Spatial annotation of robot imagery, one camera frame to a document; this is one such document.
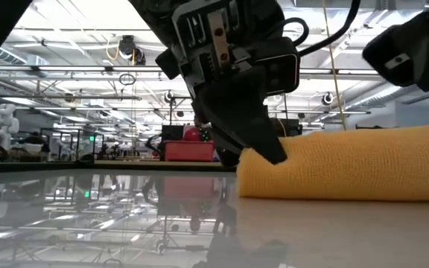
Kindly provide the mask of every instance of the folded cloth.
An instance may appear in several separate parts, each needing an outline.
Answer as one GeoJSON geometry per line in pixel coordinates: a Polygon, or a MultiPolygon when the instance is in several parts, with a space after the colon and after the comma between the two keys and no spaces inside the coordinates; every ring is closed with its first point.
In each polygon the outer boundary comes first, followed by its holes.
{"type": "Polygon", "coordinates": [[[287,160],[272,165],[246,149],[240,197],[429,201],[429,126],[281,138],[287,160]]]}

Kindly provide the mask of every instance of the ceiling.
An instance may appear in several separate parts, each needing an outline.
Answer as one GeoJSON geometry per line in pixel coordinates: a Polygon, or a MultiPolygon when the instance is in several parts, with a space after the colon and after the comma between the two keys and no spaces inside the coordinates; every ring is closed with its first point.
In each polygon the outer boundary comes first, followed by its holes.
{"type": "MultiPolygon", "coordinates": [[[[336,83],[331,75],[316,72],[317,69],[345,70],[337,81],[338,92],[343,102],[358,99],[367,92],[377,89],[384,82],[370,70],[362,59],[361,51],[365,45],[384,29],[394,24],[401,24],[425,8],[425,1],[395,1],[399,10],[379,10],[383,1],[362,1],[361,9],[351,29],[346,35],[332,44],[334,65],[331,62],[328,48],[323,48],[302,58],[302,80],[299,88],[286,96],[270,97],[265,103],[271,115],[285,116],[281,111],[285,104],[289,110],[330,110],[337,108],[323,106],[322,96],[335,92],[336,83]],[[368,77],[357,74],[368,74],[368,77]]],[[[327,1],[327,17],[330,33],[339,29],[348,13],[350,1],[327,1]]],[[[327,37],[322,1],[285,1],[279,0],[285,17],[304,19],[310,28],[310,35],[301,45],[303,49],[327,37]]],[[[297,24],[285,27],[285,36],[295,39],[302,29],[297,24]]],[[[147,24],[133,9],[128,0],[38,0],[29,7],[24,16],[7,38],[1,49],[32,63],[32,57],[47,61],[49,66],[131,66],[126,60],[116,55],[118,40],[122,35],[133,35],[137,45],[143,50],[147,66],[155,65],[155,58],[165,47],[153,34],[147,24]]],[[[0,58],[0,66],[7,65],[0,58]]],[[[102,107],[130,108],[125,112],[127,117],[143,124],[166,123],[162,116],[152,112],[159,109],[166,119],[169,118],[168,103],[164,95],[171,91],[175,96],[188,96],[186,85],[181,78],[168,80],[160,71],[130,72],[137,77],[132,86],[124,86],[118,78],[125,72],[100,71],[47,71],[46,77],[37,77],[23,71],[0,70],[0,94],[34,95],[46,94],[42,100],[33,100],[34,106],[85,107],[90,100],[75,100],[68,103],[49,96],[72,93],[73,95],[93,96],[93,100],[104,96],[102,107]]],[[[192,121],[193,113],[190,101],[178,103],[177,109],[184,110],[184,116],[178,118],[173,114],[175,124],[192,121]]],[[[57,120],[58,115],[69,112],[52,111],[57,120]]],[[[79,112],[78,116],[97,122],[108,122],[96,111],[79,112]]]]}

